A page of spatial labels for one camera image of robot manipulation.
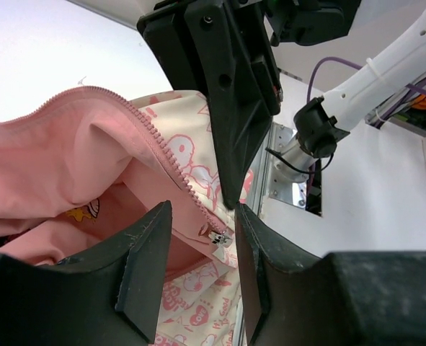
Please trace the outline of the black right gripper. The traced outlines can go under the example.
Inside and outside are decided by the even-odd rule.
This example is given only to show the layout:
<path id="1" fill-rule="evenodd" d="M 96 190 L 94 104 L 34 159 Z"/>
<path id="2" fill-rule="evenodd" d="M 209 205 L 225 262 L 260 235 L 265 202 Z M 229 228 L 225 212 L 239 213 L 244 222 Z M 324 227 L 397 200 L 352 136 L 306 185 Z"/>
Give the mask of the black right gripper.
<path id="1" fill-rule="evenodd" d="M 260 1 L 161 1 L 137 22 L 174 89 L 208 102 L 223 200 L 238 203 L 281 84 Z"/>

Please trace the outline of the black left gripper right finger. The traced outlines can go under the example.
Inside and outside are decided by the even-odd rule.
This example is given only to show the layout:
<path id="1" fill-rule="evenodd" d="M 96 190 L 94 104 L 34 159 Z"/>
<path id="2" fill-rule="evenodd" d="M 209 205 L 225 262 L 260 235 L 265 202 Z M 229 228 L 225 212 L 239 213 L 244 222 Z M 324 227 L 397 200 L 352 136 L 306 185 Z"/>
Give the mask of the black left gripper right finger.
<path id="1" fill-rule="evenodd" d="M 426 252 L 317 257 L 235 209 L 249 345 L 426 345 Z"/>

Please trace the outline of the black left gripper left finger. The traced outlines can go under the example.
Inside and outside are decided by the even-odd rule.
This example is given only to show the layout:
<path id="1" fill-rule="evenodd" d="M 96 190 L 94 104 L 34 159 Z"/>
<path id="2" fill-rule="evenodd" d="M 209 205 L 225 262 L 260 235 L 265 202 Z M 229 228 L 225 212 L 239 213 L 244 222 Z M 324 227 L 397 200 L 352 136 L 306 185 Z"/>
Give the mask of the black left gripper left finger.
<path id="1" fill-rule="evenodd" d="M 0 345 L 154 343 L 172 206 L 57 265 L 0 254 Z"/>

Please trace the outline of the pink hooded kids jacket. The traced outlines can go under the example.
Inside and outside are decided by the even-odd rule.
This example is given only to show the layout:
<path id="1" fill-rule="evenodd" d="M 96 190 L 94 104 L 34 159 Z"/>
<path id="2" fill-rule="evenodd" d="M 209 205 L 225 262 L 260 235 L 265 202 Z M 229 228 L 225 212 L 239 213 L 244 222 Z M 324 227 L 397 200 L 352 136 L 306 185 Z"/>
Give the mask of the pink hooded kids jacket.
<path id="1" fill-rule="evenodd" d="M 157 345 L 231 345 L 241 291 L 206 98 L 95 86 L 0 123 L 0 253 L 55 265 L 172 205 Z"/>

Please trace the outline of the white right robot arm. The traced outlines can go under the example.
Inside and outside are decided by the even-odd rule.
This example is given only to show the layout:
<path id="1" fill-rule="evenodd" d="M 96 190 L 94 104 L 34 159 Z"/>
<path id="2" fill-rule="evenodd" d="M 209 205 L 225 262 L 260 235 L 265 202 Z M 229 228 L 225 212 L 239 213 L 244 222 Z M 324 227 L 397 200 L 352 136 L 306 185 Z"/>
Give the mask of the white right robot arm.
<path id="1" fill-rule="evenodd" d="M 175 89 L 207 99 L 227 208 L 280 112 L 283 90 L 272 49 L 346 36 L 359 1 L 160 1 L 136 24 Z M 401 36 L 339 86 L 312 99 L 293 121 L 286 176 L 307 174 L 372 110 L 426 74 L 426 9 Z"/>

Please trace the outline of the right metal arm base plate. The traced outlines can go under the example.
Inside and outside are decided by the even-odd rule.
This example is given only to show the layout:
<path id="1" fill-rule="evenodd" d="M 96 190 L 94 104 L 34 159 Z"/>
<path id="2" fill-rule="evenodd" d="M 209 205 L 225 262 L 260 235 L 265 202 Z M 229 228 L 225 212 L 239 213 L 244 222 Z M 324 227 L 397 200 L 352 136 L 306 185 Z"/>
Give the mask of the right metal arm base plate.
<path id="1" fill-rule="evenodd" d="M 272 124 L 265 148 L 266 162 L 270 164 L 266 181 L 268 195 L 320 216 L 323 165 L 298 149 L 295 135 L 295 129 Z"/>

